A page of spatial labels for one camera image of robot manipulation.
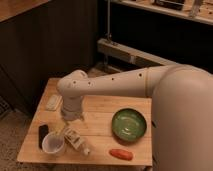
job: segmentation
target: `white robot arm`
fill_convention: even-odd
[[[77,70],[58,82],[62,114],[77,119],[84,95],[152,98],[154,171],[213,170],[213,77],[187,65],[88,78]]]

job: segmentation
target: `cup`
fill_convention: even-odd
[[[42,141],[42,150],[46,154],[61,156],[66,151],[66,143],[63,136],[56,132],[50,132]]]

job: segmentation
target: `wooden table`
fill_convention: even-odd
[[[92,152],[85,157],[72,148],[67,148],[65,154],[53,157],[45,154],[38,148],[38,127],[48,124],[52,131],[61,120],[60,107],[56,111],[46,111],[45,105],[52,94],[57,94],[56,84],[59,79],[51,78],[48,81],[37,111],[32,120],[29,131],[22,144],[17,160],[31,163],[76,163],[76,164],[101,164],[101,165],[152,165],[151,152],[151,100],[130,97],[112,96],[85,96],[83,100],[84,121],[70,122],[70,126],[84,136],[91,146]],[[134,108],[140,111],[147,121],[147,131],[143,138],[132,145],[121,145],[111,132],[111,119],[116,111],[121,108]],[[124,161],[109,155],[112,148],[126,149],[134,154],[132,161]]]
[[[0,0],[0,22],[49,1],[50,0]]]

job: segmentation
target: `toy carrot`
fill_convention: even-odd
[[[122,149],[111,149],[109,150],[109,154],[123,160],[132,160],[133,154],[132,152],[122,150]]]

